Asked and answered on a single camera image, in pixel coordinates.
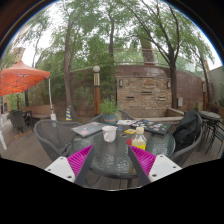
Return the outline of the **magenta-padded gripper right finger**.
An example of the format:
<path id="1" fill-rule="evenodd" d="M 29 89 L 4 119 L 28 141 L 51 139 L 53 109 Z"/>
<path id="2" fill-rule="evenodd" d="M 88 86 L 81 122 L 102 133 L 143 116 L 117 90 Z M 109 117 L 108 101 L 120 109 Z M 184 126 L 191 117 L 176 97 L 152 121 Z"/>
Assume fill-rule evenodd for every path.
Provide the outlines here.
<path id="1" fill-rule="evenodd" d="M 153 155 L 135 146 L 128 146 L 128 155 L 133 163 L 141 186 L 181 170 L 181 167 L 165 155 Z"/>

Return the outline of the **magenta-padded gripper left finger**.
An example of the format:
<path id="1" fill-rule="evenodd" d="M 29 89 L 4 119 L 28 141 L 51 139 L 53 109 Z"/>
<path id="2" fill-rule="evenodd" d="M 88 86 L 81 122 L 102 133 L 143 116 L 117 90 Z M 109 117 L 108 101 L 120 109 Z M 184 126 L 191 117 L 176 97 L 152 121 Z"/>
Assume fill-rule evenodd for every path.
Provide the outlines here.
<path id="1" fill-rule="evenodd" d="M 58 157 L 46 168 L 46 171 L 83 186 L 94 154 L 94 146 L 90 145 L 69 157 Z"/>

